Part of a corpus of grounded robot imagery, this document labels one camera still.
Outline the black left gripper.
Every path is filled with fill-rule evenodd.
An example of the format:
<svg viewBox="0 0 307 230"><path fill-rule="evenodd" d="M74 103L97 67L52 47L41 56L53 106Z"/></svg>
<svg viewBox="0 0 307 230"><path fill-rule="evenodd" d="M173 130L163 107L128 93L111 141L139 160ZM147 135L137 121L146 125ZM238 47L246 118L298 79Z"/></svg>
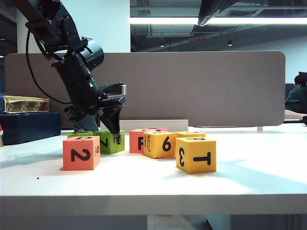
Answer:
<svg viewBox="0 0 307 230"><path fill-rule="evenodd" d="M102 110L100 121L115 136L120 136L119 117L123 104L126 101L127 85L114 83L98 88L98 93L91 98L85 108L77 108L74 105L64 109L69 121L74 124L75 132L98 131L98 125L94 114Z"/></svg>

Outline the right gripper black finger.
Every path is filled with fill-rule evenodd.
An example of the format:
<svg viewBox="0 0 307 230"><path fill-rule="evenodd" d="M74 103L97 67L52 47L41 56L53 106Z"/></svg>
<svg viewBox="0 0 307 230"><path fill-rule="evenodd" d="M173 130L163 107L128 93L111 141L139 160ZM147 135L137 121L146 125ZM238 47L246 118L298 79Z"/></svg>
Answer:
<svg viewBox="0 0 307 230"><path fill-rule="evenodd" d="M202 0L198 16L198 25L205 25L217 11L219 4L219 0Z"/></svg>
<svg viewBox="0 0 307 230"><path fill-rule="evenodd" d="M238 0L219 0L219 1L220 1L220 4L219 4L217 11L215 13L222 12L223 10L227 9L228 7L234 5L235 3L238 2Z"/></svg>

